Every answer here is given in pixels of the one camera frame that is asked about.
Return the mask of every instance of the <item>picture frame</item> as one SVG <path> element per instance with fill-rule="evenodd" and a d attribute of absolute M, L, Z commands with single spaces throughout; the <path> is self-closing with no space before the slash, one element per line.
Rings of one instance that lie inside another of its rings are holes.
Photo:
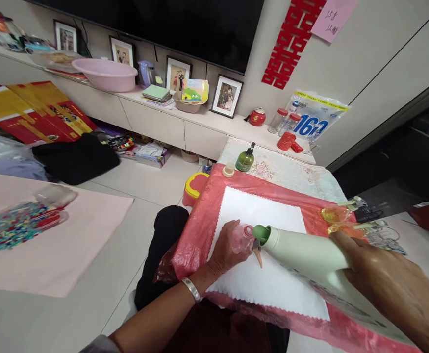
<path fill-rule="evenodd" d="M 175 91 L 181 91 L 181 79 L 190 78 L 193 70 L 193 64 L 175 59 L 167 55 L 165 64 L 165 88 L 170 90 L 171 94 Z"/>
<path fill-rule="evenodd" d="M 111 59 L 113 61 L 137 68 L 136 46 L 113 36 L 110 38 Z"/>
<path fill-rule="evenodd" d="M 211 111 L 234 119 L 243 86 L 242 81 L 219 74 Z"/>
<path fill-rule="evenodd" d="M 81 52 L 82 35 L 76 26 L 54 20 L 54 39 L 57 50 Z"/>

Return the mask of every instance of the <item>white bottle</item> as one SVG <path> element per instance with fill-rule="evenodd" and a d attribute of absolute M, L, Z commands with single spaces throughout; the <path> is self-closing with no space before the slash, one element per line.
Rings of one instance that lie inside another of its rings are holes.
<path fill-rule="evenodd" d="M 348 282 L 341 271 L 349 268 L 345 256 L 330 239 L 260 225 L 253 229 L 253 236 L 283 267 L 307 281 L 352 320 L 382 336 L 413 345 Z"/>

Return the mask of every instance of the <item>left hand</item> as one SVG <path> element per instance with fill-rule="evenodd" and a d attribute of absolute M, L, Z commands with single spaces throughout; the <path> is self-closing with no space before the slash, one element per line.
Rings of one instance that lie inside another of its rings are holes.
<path fill-rule="evenodd" d="M 232 232 L 239 223 L 240 220 L 224 224 L 214 247 L 213 255 L 207 263 L 218 275 L 222 275 L 238 263 L 244 262 L 252 253 L 251 249 L 237 254 L 232 251 Z"/>

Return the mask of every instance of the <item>cabinet drawer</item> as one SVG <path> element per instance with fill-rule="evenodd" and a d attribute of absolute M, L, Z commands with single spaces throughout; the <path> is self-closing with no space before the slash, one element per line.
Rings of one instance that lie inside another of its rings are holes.
<path fill-rule="evenodd" d="M 218 160 L 228 138 L 221 132 L 185 121 L 185 144 L 190 152 Z"/>
<path fill-rule="evenodd" d="M 52 82 L 88 116 L 131 130 L 117 96 L 55 75 Z"/>
<path fill-rule="evenodd" d="M 185 148 L 183 120 L 145 105 L 121 98 L 132 131 L 170 145 Z"/>

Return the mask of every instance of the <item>knee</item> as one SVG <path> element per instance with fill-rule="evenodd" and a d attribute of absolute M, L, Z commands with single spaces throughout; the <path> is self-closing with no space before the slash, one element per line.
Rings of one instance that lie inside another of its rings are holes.
<path fill-rule="evenodd" d="M 167 206 L 157 213 L 157 217 L 155 218 L 155 223 L 160 221 L 173 221 L 173 220 L 188 220 L 188 216 L 190 214 L 188 211 L 180 206 Z"/>

